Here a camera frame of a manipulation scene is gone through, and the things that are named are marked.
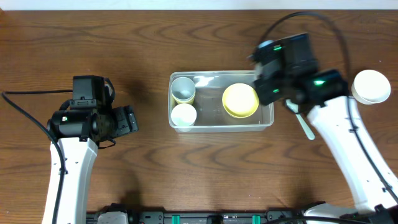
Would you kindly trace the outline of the mint green plastic spoon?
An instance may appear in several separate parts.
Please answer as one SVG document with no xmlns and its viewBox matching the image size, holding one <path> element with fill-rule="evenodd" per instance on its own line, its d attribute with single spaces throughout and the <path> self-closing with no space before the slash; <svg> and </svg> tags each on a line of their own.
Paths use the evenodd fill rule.
<svg viewBox="0 0 398 224">
<path fill-rule="evenodd" d="M 308 124 L 305 122 L 305 120 L 302 118 L 302 116 L 299 114 L 299 106 L 292 103 L 290 99 L 286 100 L 286 105 L 287 107 L 293 111 L 305 133 L 305 135 L 307 136 L 307 138 L 309 140 L 314 140 L 315 139 L 315 135 L 313 133 L 313 131 L 310 129 L 310 127 L 308 126 Z"/>
</svg>

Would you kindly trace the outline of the yellow plastic bowl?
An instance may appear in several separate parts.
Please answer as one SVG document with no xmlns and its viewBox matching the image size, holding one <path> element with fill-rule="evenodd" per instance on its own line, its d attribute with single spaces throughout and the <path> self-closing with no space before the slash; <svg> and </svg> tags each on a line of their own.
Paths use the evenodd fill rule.
<svg viewBox="0 0 398 224">
<path fill-rule="evenodd" d="M 223 92 L 222 105 L 230 116 L 248 118 L 258 109 L 259 98 L 253 87 L 244 83 L 235 83 Z"/>
</svg>

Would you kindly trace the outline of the yellow plastic cup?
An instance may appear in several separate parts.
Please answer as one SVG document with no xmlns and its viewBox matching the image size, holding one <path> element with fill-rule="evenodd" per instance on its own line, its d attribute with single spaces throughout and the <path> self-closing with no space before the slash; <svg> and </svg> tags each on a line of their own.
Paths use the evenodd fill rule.
<svg viewBox="0 0 398 224">
<path fill-rule="evenodd" d="M 194 102 L 194 99 L 195 99 L 195 95 L 192 95 L 190 98 L 185 99 L 185 100 L 177 98 L 174 95 L 171 95 L 171 97 L 170 97 L 170 107 L 174 108 L 175 106 L 177 106 L 179 104 L 182 104 L 182 103 L 186 103 L 186 104 L 192 105 L 193 102 Z"/>
</svg>

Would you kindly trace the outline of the cream plastic cup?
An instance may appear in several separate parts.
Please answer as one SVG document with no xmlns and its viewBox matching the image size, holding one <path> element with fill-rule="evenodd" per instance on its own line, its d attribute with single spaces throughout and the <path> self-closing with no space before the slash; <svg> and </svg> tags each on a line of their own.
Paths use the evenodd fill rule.
<svg viewBox="0 0 398 224">
<path fill-rule="evenodd" d="M 170 117 L 176 126 L 193 126 L 197 119 L 197 111 L 192 105 L 182 103 L 173 108 Z"/>
</svg>

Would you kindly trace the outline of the grey plastic cup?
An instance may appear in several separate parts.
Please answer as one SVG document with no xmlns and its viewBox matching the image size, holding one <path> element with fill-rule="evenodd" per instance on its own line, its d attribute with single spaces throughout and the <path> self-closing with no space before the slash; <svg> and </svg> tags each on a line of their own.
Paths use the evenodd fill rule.
<svg viewBox="0 0 398 224">
<path fill-rule="evenodd" d="M 171 84 L 171 94 L 180 99 L 188 99 L 195 95 L 196 87 L 193 80 L 187 77 L 176 78 Z"/>
</svg>

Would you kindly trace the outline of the white plastic bowl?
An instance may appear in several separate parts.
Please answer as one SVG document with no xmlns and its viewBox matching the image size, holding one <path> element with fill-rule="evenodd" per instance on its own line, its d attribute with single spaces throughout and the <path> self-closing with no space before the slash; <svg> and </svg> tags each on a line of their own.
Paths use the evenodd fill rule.
<svg viewBox="0 0 398 224">
<path fill-rule="evenodd" d="M 351 91 L 358 102 L 372 105 L 382 103 L 389 98 L 391 84 L 382 73 L 375 70 L 363 70 L 355 76 Z"/>
</svg>

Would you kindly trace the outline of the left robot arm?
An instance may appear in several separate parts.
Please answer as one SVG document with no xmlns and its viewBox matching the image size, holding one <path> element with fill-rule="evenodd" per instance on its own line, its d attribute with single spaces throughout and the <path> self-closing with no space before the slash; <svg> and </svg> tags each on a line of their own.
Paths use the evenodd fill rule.
<svg viewBox="0 0 398 224">
<path fill-rule="evenodd" d="M 72 93 L 47 122 L 52 164 L 43 223 L 85 223 L 100 143 L 139 129 L 131 106 L 112 107 L 116 92 L 110 79 L 75 76 Z"/>
</svg>

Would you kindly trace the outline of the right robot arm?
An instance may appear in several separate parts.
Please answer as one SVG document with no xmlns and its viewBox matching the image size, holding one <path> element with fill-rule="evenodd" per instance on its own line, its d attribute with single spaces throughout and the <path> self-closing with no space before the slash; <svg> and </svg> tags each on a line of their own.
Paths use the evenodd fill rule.
<svg viewBox="0 0 398 224">
<path fill-rule="evenodd" d="M 397 223 L 397 177 L 361 119 L 348 83 L 335 69 L 320 71 L 308 34 L 262 40 L 252 55 L 259 101 L 292 102 L 318 131 L 341 169 L 354 208 L 319 202 L 277 223 Z"/>
</svg>

